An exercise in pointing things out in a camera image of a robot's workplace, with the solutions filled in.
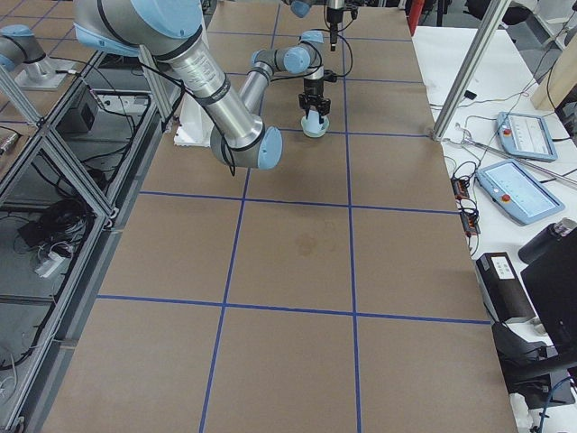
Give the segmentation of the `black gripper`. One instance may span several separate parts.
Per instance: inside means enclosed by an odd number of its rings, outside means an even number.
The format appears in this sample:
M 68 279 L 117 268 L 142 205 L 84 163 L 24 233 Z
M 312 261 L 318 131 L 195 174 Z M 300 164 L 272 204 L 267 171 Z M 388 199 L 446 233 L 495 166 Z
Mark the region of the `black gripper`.
M 325 19 L 329 28 L 330 50 L 336 50 L 338 42 L 338 27 L 343 21 L 343 0 L 325 1 Z
M 298 103 L 303 111 L 302 120 L 306 120 L 311 111 L 316 111 L 316 128 L 327 129 L 329 126 L 331 100 L 324 96 L 325 81 L 323 78 L 304 78 L 303 92 L 298 95 Z

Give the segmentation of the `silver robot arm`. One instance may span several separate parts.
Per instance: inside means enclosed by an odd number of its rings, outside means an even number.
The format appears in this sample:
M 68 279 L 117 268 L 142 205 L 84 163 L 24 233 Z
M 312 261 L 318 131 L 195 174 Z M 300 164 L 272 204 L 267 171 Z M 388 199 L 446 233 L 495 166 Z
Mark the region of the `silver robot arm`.
M 276 73 L 300 77 L 304 90 L 298 102 L 305 114 L 306 136 L 318 138 L 329 126 L 330 100 L 324 90 L 324 37 L 303 32 L 298 44 L 256 51 L 240 91 L 217 64 L 202 40 L 203 13 L 198 1 L 78 1 L 77 39 L 95 50 L 136 57 L 145 47 L 155 60 L 168 64 L 178 84 L 201 106 L 214 127 L 210 147 L 230 170 L 269 170 L 283 151 L 281 132 L 266 126 L 256 108 Z
M 340 32 L 343 29 L 343 19 L 346 13 L 354 21 L 358 16 L 358 9 L 364 5 L 363 1 L 353 0 L 284 0 L 291 12 L 298 18 L 304 18 L 314 6 L 321 6 L 323 9 L 325 27 L 329 32 L 330 51 L 336 50 Z

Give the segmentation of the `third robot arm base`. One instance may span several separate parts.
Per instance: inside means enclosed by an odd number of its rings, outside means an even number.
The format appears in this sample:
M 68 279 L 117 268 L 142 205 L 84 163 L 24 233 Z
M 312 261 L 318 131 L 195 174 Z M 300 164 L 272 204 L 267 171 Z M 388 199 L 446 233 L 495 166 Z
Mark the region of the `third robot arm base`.
M 49 56 L 26 25 L 1 29 L 1 66 L 8 72 L 21 69 L 14 80 L 22 89 L 56 90 L 76 65 Z

